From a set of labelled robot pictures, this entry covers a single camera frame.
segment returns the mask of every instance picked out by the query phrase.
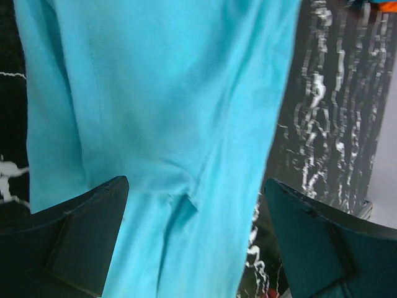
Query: turquoise fabric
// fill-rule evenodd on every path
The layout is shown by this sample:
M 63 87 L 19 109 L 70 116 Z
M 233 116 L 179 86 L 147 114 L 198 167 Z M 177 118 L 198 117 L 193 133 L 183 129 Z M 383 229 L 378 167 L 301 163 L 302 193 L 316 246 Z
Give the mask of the turquoise fabric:
M 15 0 L 32 212 L 130 182 L 103 297 L 235 297 L 299 4 Z

